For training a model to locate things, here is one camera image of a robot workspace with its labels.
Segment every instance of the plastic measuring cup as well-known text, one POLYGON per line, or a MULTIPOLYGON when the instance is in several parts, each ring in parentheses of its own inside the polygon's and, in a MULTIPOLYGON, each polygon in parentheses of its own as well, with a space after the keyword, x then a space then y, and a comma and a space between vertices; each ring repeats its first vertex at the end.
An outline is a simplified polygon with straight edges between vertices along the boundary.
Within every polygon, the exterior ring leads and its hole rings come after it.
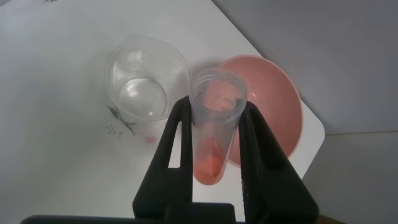
POLYGON ((246 84, 222 68, 208 68, 193 79, 192 106, 193 175, 205 185, 221 180, 229 149, 246 106, 246 84))
POLYGON ((143 35, 127 37, 105 70, 113 102, 109 107, 129 125, 167 118, 174 103, 188 94, 190 80, 187 62, 177 49, 143 35))

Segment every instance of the pink plastic bowl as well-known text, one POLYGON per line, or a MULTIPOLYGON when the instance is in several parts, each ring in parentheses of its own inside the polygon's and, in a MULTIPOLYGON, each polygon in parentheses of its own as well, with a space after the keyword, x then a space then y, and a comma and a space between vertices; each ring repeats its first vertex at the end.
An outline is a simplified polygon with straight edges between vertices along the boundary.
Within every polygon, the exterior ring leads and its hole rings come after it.
MULTIPOLYGON (((301 99, 290 78, 276 64, 255 55, 240 55, 220 65, 244 79, 248 100, 266 119, 279 145, 290 156, 303 131, 301 99)), ((229 155, 230 163, 240 166, 239 133, 236 132, 229 155)))

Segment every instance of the pink liquid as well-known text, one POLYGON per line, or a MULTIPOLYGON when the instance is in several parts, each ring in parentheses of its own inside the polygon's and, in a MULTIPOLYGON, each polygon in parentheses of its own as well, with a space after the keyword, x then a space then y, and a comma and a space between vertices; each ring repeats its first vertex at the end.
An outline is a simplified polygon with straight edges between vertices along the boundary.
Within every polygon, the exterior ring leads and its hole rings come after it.
POLYGON ((217 184, 224 175, 225 155, 223 147, 214 138, 208 138, 198 144, 193 176, 201 184, 217 184))

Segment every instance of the cup rim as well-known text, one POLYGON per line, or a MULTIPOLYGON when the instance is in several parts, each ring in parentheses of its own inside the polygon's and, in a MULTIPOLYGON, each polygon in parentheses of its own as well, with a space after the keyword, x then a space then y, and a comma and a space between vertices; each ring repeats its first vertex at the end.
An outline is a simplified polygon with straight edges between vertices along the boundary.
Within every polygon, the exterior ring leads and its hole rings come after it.
POLYGON ((248 100, 248 91, 246 83, 241 77, 239 77, 237 74, 225 68, 220 68, 220 67, 206 68, 203 71, 201 71, 200 74, 197 75, 197 77, 198 77, 197 79, 192 80, 191 89, 189 91, 190 104, 193 110, 195 110, 197 113, 200 113, 202 116, 205 116, 207 119, 210 119, 212 121, 231 121, 232 119, 238 118, 242 114, 243 110, 246 107, 246 102, 248 100), (237 87, 242 92, 242 101, 243 101, 239 106, 228 111, 217 111, 206 108, 205 106, 202 106, 198 103, 195 103, 195 97, 193 95, 195 87, 207 80, 217 80, 217 79, 229 80, 237 84, 237 87))

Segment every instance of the white table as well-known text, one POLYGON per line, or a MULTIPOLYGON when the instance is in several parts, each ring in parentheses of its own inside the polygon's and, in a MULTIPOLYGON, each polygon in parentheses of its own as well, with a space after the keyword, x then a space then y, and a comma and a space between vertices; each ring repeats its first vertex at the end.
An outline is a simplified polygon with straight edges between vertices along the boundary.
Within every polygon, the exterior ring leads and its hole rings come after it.
MULTIPOLYGON (((143 139, 159 139, 163 124, 128 135, 99 97, 106 57, 130 33, 172 44, 193 71, 259 55, 210 0, 13 0, 0 7, 1 223, 38 213, 133 217, 157 145, 143 139)), ((303 110, 303 135, 290 158, 301 177, 324 138, 319 119, 304 103, 303 110)), ((243 221, 240 170, 228 165, 213 186, 194 180, 193 199, 232 203, 243 221)))

